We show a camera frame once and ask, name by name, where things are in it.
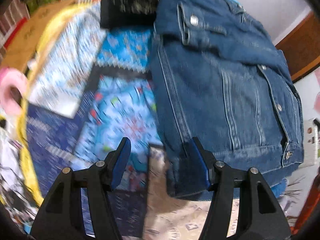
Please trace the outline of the blue denim jacket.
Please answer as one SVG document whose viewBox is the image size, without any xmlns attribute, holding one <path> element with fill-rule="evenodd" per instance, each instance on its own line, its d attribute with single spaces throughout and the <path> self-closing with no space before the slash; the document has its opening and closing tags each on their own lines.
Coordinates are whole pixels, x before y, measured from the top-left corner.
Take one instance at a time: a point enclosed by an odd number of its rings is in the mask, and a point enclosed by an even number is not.
<svg viewBox="0 0 320 240">
<path fill-rule="evenodd" d="M 149 66 L 168 195 L 210 198 L 193 137 L 232 168 L 256 167 L 270 187 L 303 162 L 302 107 L 285 57 L 235 0 L 159 0 Z"/>
</svg>

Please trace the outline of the folded navy patterned clothes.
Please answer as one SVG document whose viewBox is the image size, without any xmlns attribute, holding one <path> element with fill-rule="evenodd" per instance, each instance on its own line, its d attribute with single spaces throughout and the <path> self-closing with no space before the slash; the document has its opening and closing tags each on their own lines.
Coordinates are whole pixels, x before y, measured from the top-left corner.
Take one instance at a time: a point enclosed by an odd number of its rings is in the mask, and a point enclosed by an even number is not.
<svg viewBox="0 0 320 240">
<path fill-rule="evenodd" d="M 159 0 L 101 0 L 100 27 L 150 27 L 156 19 Z"/>
</svg>

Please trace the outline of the blue patchwork bed quilt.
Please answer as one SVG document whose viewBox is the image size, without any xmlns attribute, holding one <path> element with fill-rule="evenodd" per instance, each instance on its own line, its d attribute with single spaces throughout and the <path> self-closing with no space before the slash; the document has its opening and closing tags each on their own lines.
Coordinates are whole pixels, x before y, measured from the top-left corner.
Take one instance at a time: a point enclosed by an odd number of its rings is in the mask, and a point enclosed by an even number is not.
<svg viewBox="0 0 320 240">
<path fill-rule="evenodd" d="M 72 25 L 73 60 L 65 60 L 67 35 L 51 53 L 36 81 L 28 107 L 29 150 L 43 194 L 58 169 L 84 168 L 115 149 L 123 137 L 131 153 L 120 184 L 111 195 L 116 224 L 123 236 L 142 235 L 146 213 L 149 145 L 163 145 L 149 58 L 150 27 L 100 27 L 100 5 L 86 10 Z"/>
</svg>

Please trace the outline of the pink plush toy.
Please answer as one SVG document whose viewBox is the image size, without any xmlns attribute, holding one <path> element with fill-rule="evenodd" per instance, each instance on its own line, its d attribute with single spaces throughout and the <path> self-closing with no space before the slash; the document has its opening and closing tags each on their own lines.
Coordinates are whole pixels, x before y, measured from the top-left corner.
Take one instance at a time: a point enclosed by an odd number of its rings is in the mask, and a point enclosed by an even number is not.
<svg viewBox="0 0 320 240">
<path fill-rule="evenodd" d="M 22 112 L 20 104 L 15 100 L 13 91 L 23 95 L 27 90 L 27 77 L 15 68 L 1 69 L 1 107 L 8 116 L 19 116 Z"/>
</svg>

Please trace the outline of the wooden door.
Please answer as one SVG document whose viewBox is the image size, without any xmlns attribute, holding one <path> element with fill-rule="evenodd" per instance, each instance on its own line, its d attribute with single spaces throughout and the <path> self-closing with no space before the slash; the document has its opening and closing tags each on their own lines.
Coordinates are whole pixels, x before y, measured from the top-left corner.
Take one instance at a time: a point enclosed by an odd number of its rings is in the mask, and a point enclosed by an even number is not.
<svg viewBox="0 0 320 240">
<path fill-rule="evenodd" d="M 319 67 L 319 19 L 310 12 L 276 48 L 286 58 L 291 80 L 296 82 Z"/>
</svg>

